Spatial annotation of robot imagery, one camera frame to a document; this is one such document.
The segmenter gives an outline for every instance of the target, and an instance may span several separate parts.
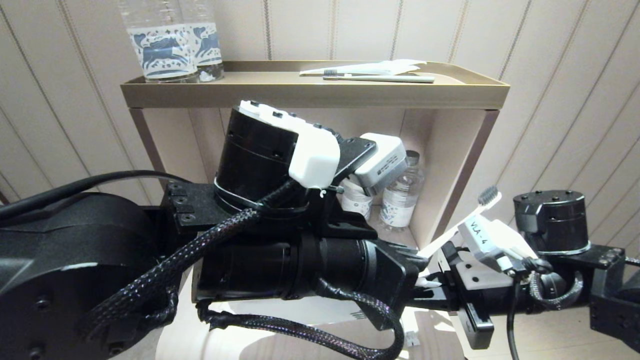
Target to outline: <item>toothbrush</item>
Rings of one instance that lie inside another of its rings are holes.
[[[458,226],[460,224],[464,224],[465,221],[474,217],[484,210],[491,209],[500,199],[502,198],[502,194],[498,191],[496,186],[491,186],[485,189],[480,196],[478,197],[478,207],[471,212],[471,214],[467,215],[464,219],[458,222],[454,227],[447,230],[444,234],[440,235],[437,239],[433,240],[429,245],[427,245],[424,249],[418,251],[416,255],[422,256],[424,258],[430,258],[436,251],[440,250],[442,245],[444,245],[447,241],[449,241],[458,231]]]
[[[355,80],[355,81],[388,81],[392,83],[427,83],[431,84],[435,78],[433,76],[408,76],[408,75],[359,75],[338,74],[337,70],[325,70],[324,80]]]

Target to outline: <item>bottle cap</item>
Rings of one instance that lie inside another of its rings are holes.
[[[418,165],[418,160],[420,160],[420,154],[417,151],[406,151],[406,163],[409,164],[409,166],[414,167]]]

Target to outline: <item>toothbrush bristles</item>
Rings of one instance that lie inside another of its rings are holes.
[[[482,206],[487,205],[491,201],[493,201],[497,196],[498,196],[498,188],[495,185],[488,187],[484,189],[482,193],[480,193],[480,196],[478,197],[478,204]]]

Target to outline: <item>toothbrush handle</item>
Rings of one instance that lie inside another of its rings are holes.
[[[357,81],[389,81],[393,83],[433,83],[433,76],[403,76],[403,75],[361,75],[340,78],[340,80],[357,80]]]

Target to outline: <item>black cable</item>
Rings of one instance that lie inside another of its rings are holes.
[[[277,197],[297,188],[298,183],[288,180],[259,202],[272,204]],[[246,227],[256,223],[261,215],[254,209],[245,209],[191,240],[171,256],[141,275],[132,283],[93,308],[77,324],[77,331],[90,339],[111,322],[124,318],[144,303],[164,292],[172,279],[186,271],[205,254]]]
[[[640,259],[630,258],[630,257],[627,256],[625,258],[625,264],[634,265],[634,266],[640,266]]]
[[[74,181],[73,183],[69,183],[49,191],[39,193],[32,197],[13,202],[9,205],[5,205],[0,208],[0,220],[6,220],[8,218],[28,213],[29,211],[42,209],[45,206],[53,204],[56,201],[66,199],[72,195],[89,190],[90,188],[94,188],[101,184],[124,179],[133,179],[137,177],[156,177],[159,179],[190,183],[190,181],[185,180],[179,176],[153,170],[109,172],[107,174],[90,176],[85,179]]]
[[[513,334],[513,320],[516,316],[516,306],[518,305],[518,297],[520,296],[520,279],[513,279],[513,299],[511,300],[511,307],[507,314],[507,341],[509,342],[509,351],[511,351],[511,358],[513,360],[520,360],[518,357],[518,350],[516,349],[516,339]]]
[[[543,297],[542,292],[542,281],[541,275],[539,273],[533,273],[531,276],[531,281],[529,282],[529,293],[531,297],[533,297],[536,302],[544,306],[549,310],[562,310],[567,307],[573,305],[576,300],[580,297],[582,293],[582,289],[584,288],[584,278],[582,273],[579,271],[575,271],[573,279],[573,286],[562,296],[545,299]]]
[[[315,327],[282,318],[263,315],[235,315],[226,311],[218,313],[208,309],[211,303],[210,300],[198,303],[198,316],[201,321],[209,323],[210,330],[216,328],[225,329],[231,325],[245,327],[247,329],[277,332],[279,334],[311,341],[353,359],[391,360],[398,357],[404,345],[404,331],[400,324],[400,318],[386,304],[366,294],[335,288],[322,278],[319,279],[319,285],[318,295],[339,300],[353,300],[365,307],[375,310],[379,315],[390,321],[394,330],[393,344],[384,349],[367,348],[316,329]]]

